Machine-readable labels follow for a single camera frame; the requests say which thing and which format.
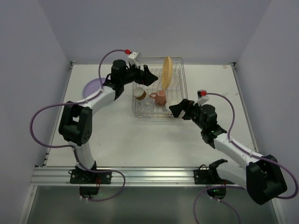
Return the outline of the yellow plate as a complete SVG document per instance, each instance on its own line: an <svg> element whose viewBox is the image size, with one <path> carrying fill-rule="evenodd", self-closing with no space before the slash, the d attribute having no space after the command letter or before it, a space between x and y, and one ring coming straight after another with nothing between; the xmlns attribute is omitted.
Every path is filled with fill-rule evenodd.
<svg viewBox="0 0 299 224"><path fill-rule="evenodd" d="M162 89L166 90L172 79L172 73L173 73L173 65L172 65L172 59L167 56L164 60L163 68L162 68L162 76L161 76L161 84Z"/></svg>

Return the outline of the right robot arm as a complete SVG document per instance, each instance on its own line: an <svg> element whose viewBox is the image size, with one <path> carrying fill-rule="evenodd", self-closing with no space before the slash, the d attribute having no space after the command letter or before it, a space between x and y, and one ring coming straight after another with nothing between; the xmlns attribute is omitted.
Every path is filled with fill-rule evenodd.
<svg viewBox="0 0 299 224"><path fill-rule="evenodd" d="M192 120L200 129L203 141L212 148L224 153L238 164L211 164L211 175L231 181L248 192L251 199L259 205L270 201L287 191L287 185L274 156L262 156L249 149L241 150L226 130L217 123L217 113L212 105L199 105L183 99L169 110L177 118L184 112L184 120Z"/></svg>

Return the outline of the white brown mug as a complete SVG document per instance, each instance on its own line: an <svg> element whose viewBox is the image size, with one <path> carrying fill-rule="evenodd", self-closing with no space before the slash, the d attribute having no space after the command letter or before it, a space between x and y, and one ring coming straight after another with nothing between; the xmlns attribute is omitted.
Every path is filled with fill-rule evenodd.
<svg viewBox="0 0 299 224"><path fill-rule="evenodd" d="M137 101L143 101L149 98L148 93L142 87L135 88L133 91L133 96Z"/></svg>

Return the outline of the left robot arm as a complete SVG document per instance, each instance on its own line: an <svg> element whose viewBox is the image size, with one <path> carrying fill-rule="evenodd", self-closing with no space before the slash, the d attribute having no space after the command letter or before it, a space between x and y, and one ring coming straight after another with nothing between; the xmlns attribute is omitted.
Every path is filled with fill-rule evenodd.
<svg viewBox="0 0 299 224"><path fill-rule="evenodd" d="M71 101L66 103L58 132L73 148L77 161L76 166L79 169L91 171L95 165L89 146L93 115L102 107L119 98L125 85L135 82L150 86L157 80L158 77L150 72L147 65L143 65L141 69L136 65L127 66L124 60L115 60L103 87L91 95L91 98L86 99L83 103Z"/></svg>

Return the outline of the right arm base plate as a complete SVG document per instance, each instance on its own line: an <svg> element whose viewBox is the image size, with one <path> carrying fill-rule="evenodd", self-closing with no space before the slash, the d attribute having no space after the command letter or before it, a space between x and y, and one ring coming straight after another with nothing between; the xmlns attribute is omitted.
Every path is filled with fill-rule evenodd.
<svg viewBox="0 0 299 224"><path fill-rule="evenodd" d="M227 180L220 178L217 173L217 168L221 164L226 162L227 160L220 159L209 164L208 166L202 164L198 169L193 170L194 183L204 184L206 185L206 188L210 187L211 185L226 185ZM207 190L207 194L210 197L219 200L225 197L226 192L227 191L225 188L215 188Z"/></svg>

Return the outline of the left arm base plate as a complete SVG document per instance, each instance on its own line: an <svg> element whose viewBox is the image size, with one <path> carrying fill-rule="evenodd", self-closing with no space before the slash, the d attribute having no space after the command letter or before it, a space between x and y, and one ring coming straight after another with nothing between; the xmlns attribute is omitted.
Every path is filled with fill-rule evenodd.
<svg viewBox="0 0 299 224"><path fill-rule="evenodd" d="M97 195L101 184L110 184L112 172L93 173L75 167L68 171L70 174L70 184L95 184L95 187L79 187L79 194L88 198Z"/></svg>

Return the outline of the purple plate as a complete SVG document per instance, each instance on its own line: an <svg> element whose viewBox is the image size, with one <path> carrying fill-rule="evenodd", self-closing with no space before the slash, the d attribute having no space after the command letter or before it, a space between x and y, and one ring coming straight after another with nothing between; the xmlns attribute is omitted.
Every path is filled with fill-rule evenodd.
<svg viewBox="0 0 299 224"><path fill-rule="evenodd" d="M99 78L89 81L83 88L82 97L88 98L90 95L98 91L100 87L101 87L101 83Z"/></svg>

